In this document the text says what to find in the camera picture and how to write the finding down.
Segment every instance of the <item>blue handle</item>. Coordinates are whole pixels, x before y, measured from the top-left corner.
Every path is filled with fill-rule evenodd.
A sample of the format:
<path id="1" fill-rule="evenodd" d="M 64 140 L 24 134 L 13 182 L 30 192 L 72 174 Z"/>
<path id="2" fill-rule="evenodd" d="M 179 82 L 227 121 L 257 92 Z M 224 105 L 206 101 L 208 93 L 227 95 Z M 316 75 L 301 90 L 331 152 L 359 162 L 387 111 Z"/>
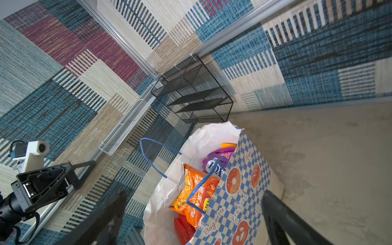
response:
<path id="1" fill-rule="evenodd" d="M 193 191 L 191 192 L 191 194 L 188 196 L 187 198 L 187 204 L 189 206 L 191 206 L 192 208 L 196 209 L 197 211 L 199 211 L 202 214 L 205 214 L 205 212 L 203 210 L 201 210 L 199 207 L 197 207 L 196 205 L 194 205 L 193 203 L 190 202 L 191 197 L 193 197 L 197 190 L 204 185 L 207 180 L 211 177 L 211 175 L 215 172 L 215 169 L 218 167 L 218 164 L 220 163 L 219 160 L 216 160 L 212 166 L 211 166 L 211 171 L 200 181 L 200 183 L 198 183 L 198 185 L 195 187 L 195 189 L 193 189 Z"/>
<path id="2" fill-rule="evenodd" d="M 148 160 L 148 158 L 146 157 L 146 155 L 144 154 L 144 151 L 143 151 L 143 146 L 142 146 L 142 140 L 150 140 L 150 141 L 152 141 L 152 142 L 155 142 L 155 143 L 157 143 L 157 144 L 160 144 L 160 145 L 163 145 L 164 147 L 166 147 L 167 149 L 169 149 L 170 151 L 172 151 L 173 153 L 178 153 L 178 154 L 180 154 L 181 155 L 181 153 L 178 151 L 178 150 L 176 150 L 176 149 L 174 149 L 173 147 L 170 147 L 170 146 L 168 146 L 168 145 L 165 145 L 165 144 L 162 144 L 161 142 L 158 142 L 158 141 L 156 141 L 156 140 L 153 140 L 153 139 L 150 139 L 150 138 L 141 138 L 140 139 L 140 141 L 139 141 L 139 144 L 140 144 L 140 149 L 142 150 L 142 155 L 144 156 L 144 158 L 147 160 L 147 162 L 160 174 L 160 175 L 162 175 L 163 177 L 165 177 L 166 179 L 167 179 L 167 176 L 166 175 L 164 175 L 164 174 L 162 174 L 151 162 L 150 162 L 150 160 Z"/>

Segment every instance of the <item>yellow label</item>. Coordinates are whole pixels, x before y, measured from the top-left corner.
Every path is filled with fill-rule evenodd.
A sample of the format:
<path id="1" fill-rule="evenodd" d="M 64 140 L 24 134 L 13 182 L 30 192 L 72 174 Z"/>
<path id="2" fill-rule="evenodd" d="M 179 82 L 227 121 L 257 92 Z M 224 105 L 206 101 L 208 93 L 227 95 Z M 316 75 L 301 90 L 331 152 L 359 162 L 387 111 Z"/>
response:
<path id="1" fill-rule="evenodd" d="M 205 211 L 207 211 L 207 208 L 208 208 L 208 205 L 210 204 L 210 199 L 209 198 L 206 198 L 205 200 L 204 200 L 204 208 L 203 208 L 203 211 L 205 212 Z"/>

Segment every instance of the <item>shopping bag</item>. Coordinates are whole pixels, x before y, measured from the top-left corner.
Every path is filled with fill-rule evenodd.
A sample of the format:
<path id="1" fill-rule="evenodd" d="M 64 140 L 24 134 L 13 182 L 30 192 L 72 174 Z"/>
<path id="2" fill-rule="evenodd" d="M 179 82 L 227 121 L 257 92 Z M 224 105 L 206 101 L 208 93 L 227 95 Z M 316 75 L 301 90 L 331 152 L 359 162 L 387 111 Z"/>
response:
<path id="1" fill-rule="evenodd" d="M 187 244 L 267 243 L 261 198 L 266 189 L 281 198 L 284 185 L 244 130 L 225 122 L 196 130 L 166 172 L 161 173 L 163 177 L 144 211 L 145 244 L 180 244 L 173 225 L 178 213 L 169 206 L 185 186 L 183 164 L 201 170 L 203 159 L 220 149 L 222 143 L 237 143 L 237 147 L 198 229 Z"/>

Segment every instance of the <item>chip bag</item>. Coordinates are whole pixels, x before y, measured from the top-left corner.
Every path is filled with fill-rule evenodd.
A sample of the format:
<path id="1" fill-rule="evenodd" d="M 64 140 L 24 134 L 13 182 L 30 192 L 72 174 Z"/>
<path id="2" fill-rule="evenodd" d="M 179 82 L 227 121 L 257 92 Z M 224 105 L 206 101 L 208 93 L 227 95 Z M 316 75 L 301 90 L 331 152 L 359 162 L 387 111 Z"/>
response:
<path id="1" fill-rule="evenodd" d="M 170 205 L 170 209 L 176 211 L 179 214 L 185 215 L 189 224 L 195 229 L 198 228 L 200 221 L 203 218 L 196 209 L 186 204 L 187 198 L 193 191 L 193 189 L 201 182 L 201 180 L 207 175 L 206 173 L 199 171 L 188 164 L 184 164 L 185 169 L 185 187 L 179 194 L 179 196 Z M 206 211 L 210 199 L 215 193 L 216 187 L 220 181 L 220 178 L 211 176 L 206 183 L 204 183 L 190 199 L 190 202 Z"/>

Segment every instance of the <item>beige floor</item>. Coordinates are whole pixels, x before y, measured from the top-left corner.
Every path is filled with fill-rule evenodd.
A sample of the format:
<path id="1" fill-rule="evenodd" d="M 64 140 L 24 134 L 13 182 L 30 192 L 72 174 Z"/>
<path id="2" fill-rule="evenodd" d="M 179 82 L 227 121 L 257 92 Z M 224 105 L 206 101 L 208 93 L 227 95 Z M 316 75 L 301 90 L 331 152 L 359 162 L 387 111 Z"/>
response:
<path id="1" fill-rule="evenodd" d="M 391 102 L 229 120 L 286 185 L 282 200 L 328 240 L 391 244 Z"/>

